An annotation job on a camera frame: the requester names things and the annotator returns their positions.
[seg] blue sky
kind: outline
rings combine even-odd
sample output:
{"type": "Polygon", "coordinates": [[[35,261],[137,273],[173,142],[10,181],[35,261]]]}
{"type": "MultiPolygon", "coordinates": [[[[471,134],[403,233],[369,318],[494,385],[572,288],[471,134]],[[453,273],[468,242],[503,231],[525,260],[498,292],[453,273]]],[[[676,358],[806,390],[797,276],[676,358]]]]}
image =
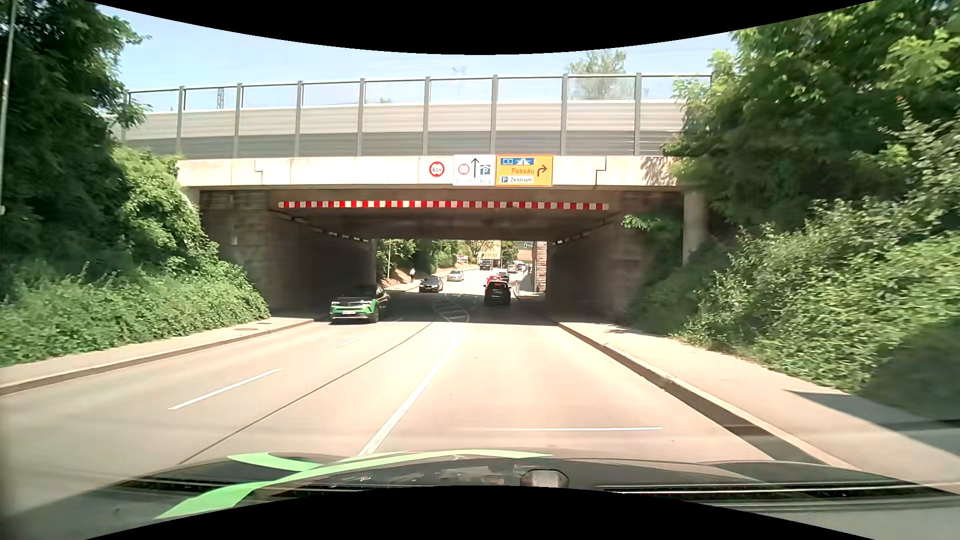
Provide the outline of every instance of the blue sky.
{"type": "MultiPolygon", "coordinates": [[[[225,107],[233,108],[237,83],[295,83],[390,78],[489,77],[493,74],[554,75],[579,60],[583,52],[540,55],[424,55],[345,49],[266,37],[248,36],[184,24],[135,12],[100,6],[106,14],[124,18],[142,36],[142,44],[128,48],[122,58],[121,79],[131,90],[176,86],[226,86],[225,107]]],[[[716,49],[732,50],[726,34],[625,47],[628,73],[707,73],[707,60],[716,49]]],[[[667,98],[671,79],[644,81],[646,97],[667,98]]],[[[381,97],[395,102],[419,102],[423,83],[368,83],[368,102],[381,97]]],[[[188,92],[187,108],[213,109],[216,90],[188,92]]],[[[501,100],[559,99],[557,80],[501,81],[501,100]]],[[[139,94],[137,99],[153,110],[176,107],[175,92],[139,94]]],[[[309,86],[305,105],[356,103],[357,85],[309,86]]],[[[490,83],[485,81],[435,82],[431,100],[489,101],[490,83]]],[[[249,88],[245,107],[293,106],[296,89],[249,88]]]]}

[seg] bridge underpass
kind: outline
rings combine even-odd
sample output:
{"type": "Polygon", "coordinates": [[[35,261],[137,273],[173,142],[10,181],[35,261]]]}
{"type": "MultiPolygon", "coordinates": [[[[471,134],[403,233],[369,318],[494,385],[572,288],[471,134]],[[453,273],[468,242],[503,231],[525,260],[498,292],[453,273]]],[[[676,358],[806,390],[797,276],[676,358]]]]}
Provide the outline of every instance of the bridge underpass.
{"type": "Polygon", "coordinates": [[[378,238],[522,237],[547,249],[548,304],[616,319],[651,262],[642,233],[620,225],[624,214],[681,196],[611,189],[211,189],[198,202],[223,257],[247,270],[274,313],[320,309],[345,287],[374,281],[378,238]]]}

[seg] traffic sign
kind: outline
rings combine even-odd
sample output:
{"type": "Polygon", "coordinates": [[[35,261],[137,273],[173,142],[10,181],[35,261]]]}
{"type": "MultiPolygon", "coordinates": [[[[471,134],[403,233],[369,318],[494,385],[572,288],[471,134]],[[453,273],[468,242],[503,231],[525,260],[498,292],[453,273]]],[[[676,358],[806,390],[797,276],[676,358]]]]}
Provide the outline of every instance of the traffic sign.
{"type": "Polygon", "coordinates": [[[551,187],[553,156],[497,156],[495,185],[551,187]]]}
{"type": "Polygon", "coordinates": [[[444,168],[444,164],[440,163],[439,161],[434,161],[430,163],[430,176],[432,176],[433,178],[440,178],[441,176],[444,175],[445,170],[446,169],[444,168]]]}
{"type": "Polygon", "coordinates": [[[454,185],[493,185],[496,156],[454,156],[454,185]]]}

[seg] curb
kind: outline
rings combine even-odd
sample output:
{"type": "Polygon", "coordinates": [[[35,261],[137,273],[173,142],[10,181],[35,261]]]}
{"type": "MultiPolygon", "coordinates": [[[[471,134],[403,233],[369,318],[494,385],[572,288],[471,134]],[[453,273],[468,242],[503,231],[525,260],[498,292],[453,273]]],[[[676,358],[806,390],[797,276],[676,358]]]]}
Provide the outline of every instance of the curb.
{"type": "Polygon", "coordinates": [[[253,339],[261,335],[267,335],[268,333],[276,333],[279,331],[290,330],[292,328],[301,327],[313,322],[315,322],[313,319],[307,319],[305,321],[300,321],[298,323],[290,324],[283,328],[268,329],[268,330],[260,331],[257,333],[246,333],[246,334],[238,335],[236,337],[222,339],[220,341],[212,341],[210,343],[202,343],[200,345],[191,345],[190,347],[183,347],[181,349],[175,349],[173,351],[164,351],[163,353],[154,353],[152,355],[144,355],[144,356],[137,356],[134,358],[127,358],[125,360],[118,360],[108,364],[89,366],[85,368],[56,373],[54,375],[47,375],[44,377],[36,377],[33,379],[21,380],[20,382],[9,382],[7,384],[0,385],[0,396],[8,396],[16,392],[22,392],[24,390],[40,388],[41,386],[47,386],[49,384],[54,384],[56,382],[63,382],[65,380],[80,379],[82,377],[87,377],[90,375],[97,375],[100,373],[115,371],[125,367],[131,367],[139,364],[144,364],[147,362],[152,362],[154,360],[163,360],[164,358],[169,358],[172,356],[181,356],[181,355],[187,355],[190,353],[196,353],[198,351],[203,351],[205,349],[212,349],[214,347],[219,347],[221,345],[236,343],[237,341],[253,339]]]}
{"type": "Polygon", "coordinates": [[[850,463],[827,454],[804,442],[799,437],[764,422],[749,412],[729,404],[636,356],[631,356],[615,347],[575,331],[566,323],[557,322],[557,325],[778,461],[800,461],[859,471],[857,467],[850,463]]]}

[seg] asphalt road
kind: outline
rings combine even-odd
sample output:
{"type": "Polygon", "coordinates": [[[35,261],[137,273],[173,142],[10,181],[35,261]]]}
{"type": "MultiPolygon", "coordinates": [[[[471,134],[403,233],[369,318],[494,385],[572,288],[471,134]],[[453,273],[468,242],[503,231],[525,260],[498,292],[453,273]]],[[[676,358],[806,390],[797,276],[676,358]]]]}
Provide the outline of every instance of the asphalt road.
{"type": "Polygon", "coordinates": [[[538,317],[537,300],[485,307],[489,274],[392,292],[375,325],[314,323],[0,397],[4,506],[246,452],[768,459],[538,317]]]}

